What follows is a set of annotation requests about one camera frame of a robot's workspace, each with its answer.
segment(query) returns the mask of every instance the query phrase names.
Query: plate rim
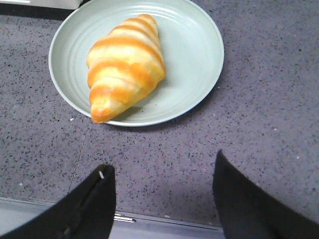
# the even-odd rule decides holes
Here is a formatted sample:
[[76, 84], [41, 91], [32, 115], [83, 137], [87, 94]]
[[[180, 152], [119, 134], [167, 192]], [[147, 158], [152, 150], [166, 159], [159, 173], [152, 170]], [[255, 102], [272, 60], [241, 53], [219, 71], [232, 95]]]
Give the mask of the plate rim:
[[[52, 51], [53, 51], [53, 47], [54, 47], [54, 43], [61, 31], [61, 29], [64, 27], [65, 24], [67, 24], [67, 22], [73, 17], [73, 15], [77, 14], [77, 12], [79, 11], [83, 11], [85, 8], [87, 8], [90, 4], [95, 4], [95, 2], [98, 2], [100, 0], [91, 0], [87, 3], [85, 3], [84, 5], [80, 6], [79, 8], [77, 8], [76, 10], [74, 10], [71, 14], [69, 14], [64, 21], [61, 23], [61, 25], [58, 27], [57, 31], [55, 32], [53, 39], [51, 41], [50, 44], [50, 48], [49, 48], [49, 53], [48, 53], [48, 66], [49, 66], [49, 73], [51, 76], [51, 79], [53, 81], [53, 84], [55, 86], [55, 88], [57, 89], [58, 93], [61, 95], [61, 97], [74, 109], [76, 109], [77, 111], [79, 111], [80, 113], [88, 116], [91, 118], [91, 114], [82, 110], [81, 108], [77, 107], [77, 105], [75, 105], [72, 101], [69, 100], [69, 98], [63, 93], [63, 91], [60, 89], [60, 87], [58, 86], [58, 83], [54, 77], [53, 74], [53, 69], [52, 69]], [[155, 124], [159, 124], [159, 123], [163, 123], [169, 120], [172, 120], [174, 118], [177, 118], [183, 114], [185, 114], [186, 112], [190, 111], [191, 109], [193, 109], [194, 107], [196, 107], [200, 102], [202, 102], [208, 95], [209, 93], [212, 91], [212, 89], [214, 88], [214, 86], [216, 85], [220, 74], [222, 72], [223, 69], [223, 64], [224, 64], [224, 58], [225, 58], [225, 49], [224, 49], [224, 42], [221, 36], [221, 33], [219, 31], [219, 28], [217, 26], [217, 24], [215, 23], [215, 21], [212, 19], [212, 17], [203, 9], [201, 8], [199, 5], [197, 5], [196, 3], [192, 2], [191, 0], [180, 0], [183, 2], [186, 2], [190, 5], [192, 5], [192, 7], [196, 8], [198, 11], [201, 12], [201, 14], [203, 14], [206, 19], [210, 22], [210, 24], [212, 25], [212, 27], [214, 28], [218, 40], [219, 40], [219, 47], [220, 47], [220, 52], [221, 52], [221, 56], [220, 56], [220, 62], [219, 62], [219, 66], [218, 66], [218, 77], [215, 80], [215, 83], [211, 85], [211, 87], [209, 87], [207, 89], [207, 91], [205, 92], [205, 94], [202, 94], [202, 97], [200, 97], [200, 99], [196, 102], [194, 102], [193, 104], [190, 104], [189, 107], [182, 111], [181, 113], [177, 113], [174, 115], [170, 115], [168, 117], [164, 117], [158, 120], [152, 120], [152, 121], [148, 121], [148, 122], [123, 122], [120, 120], [110, 120], [110, 121], [106, 121], [104, 123], [106, 124], [111, 124], [111, 125], [115, 125], [115, 126], [126, 126], [126, 127], [139, 127], [139, 126], [149, 126], [149, 125], [155, 125]]]

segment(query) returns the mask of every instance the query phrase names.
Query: bread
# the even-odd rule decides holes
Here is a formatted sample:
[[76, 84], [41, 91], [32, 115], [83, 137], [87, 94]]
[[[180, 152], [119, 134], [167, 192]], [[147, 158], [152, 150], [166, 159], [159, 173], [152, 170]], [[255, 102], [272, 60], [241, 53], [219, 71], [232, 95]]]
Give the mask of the bread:
[[92, 46], [87, 66], [92, 120], [109, 121], [165, 78], [157, 22], [148, 14], [123, 21]]

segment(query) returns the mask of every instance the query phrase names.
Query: speckled countertop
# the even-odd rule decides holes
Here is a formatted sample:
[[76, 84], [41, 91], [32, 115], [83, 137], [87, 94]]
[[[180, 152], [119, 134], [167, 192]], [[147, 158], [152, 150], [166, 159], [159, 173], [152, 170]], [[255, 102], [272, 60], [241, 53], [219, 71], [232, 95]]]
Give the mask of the speckled countertop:
[[139, 128], [94, 124], [56, 91], [48, 51], [68, 11], [0, 4], [0, 196], [55, 203], [110, 163], [118, 210], [220, 225], [211, 183], [223, 149], [319, 222], [319, 1], [194, 2], [221, 31], [222, 74], [191, 111]]

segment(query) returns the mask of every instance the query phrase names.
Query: countertop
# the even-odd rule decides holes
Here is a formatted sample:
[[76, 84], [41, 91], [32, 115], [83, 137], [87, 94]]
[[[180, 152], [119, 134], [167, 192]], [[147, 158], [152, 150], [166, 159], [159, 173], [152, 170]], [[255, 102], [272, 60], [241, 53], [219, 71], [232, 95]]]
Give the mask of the countertop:
[[50, 78], [71, 12], [0, 4], [0, 196], [55, 203], [97, 165], [116, 168], [117, 210], [220, 225], [215, 157], [319, 223], [319, 1], [194, 0], [225, 60], [195, 108], [146, 127], [96, 124]]

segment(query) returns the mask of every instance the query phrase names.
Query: light green plate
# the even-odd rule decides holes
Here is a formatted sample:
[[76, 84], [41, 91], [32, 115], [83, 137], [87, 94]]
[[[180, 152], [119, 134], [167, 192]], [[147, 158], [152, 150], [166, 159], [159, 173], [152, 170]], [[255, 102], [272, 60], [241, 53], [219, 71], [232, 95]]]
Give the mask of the light green plate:
[[107, 123], [145, 126], [173, 119], [201, 102], [216, 84], [224, 61], [220, 32], [210, 16], [188, 0], [92, 0], [69, 15], [49, 51], [50, 75], [61, 96], [91, 116], [87, 54], [123, 20], [154, 16], [166, 78], [144, 100]]

